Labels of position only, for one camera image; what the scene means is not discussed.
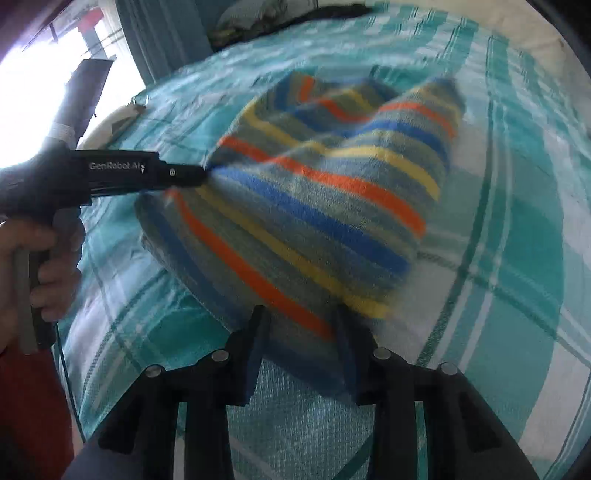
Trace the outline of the operator left hand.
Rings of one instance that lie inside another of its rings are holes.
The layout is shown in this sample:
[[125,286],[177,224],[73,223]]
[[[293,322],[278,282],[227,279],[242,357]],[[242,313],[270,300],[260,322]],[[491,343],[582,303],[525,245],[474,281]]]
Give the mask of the operator left hand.
[[18,339],[16,274],[13,254],[23,248],[32,252],[52,252],[50,259],[39,266],[38,282],[29,295],[30,305],[41,311],[42,319],[55,323],[71,307],[81,273],[81,258],[85,229],[80,219],[71,223],[71,235],[66,237],[54,229],[27,218],[13,218],[1,223],[1,349]]

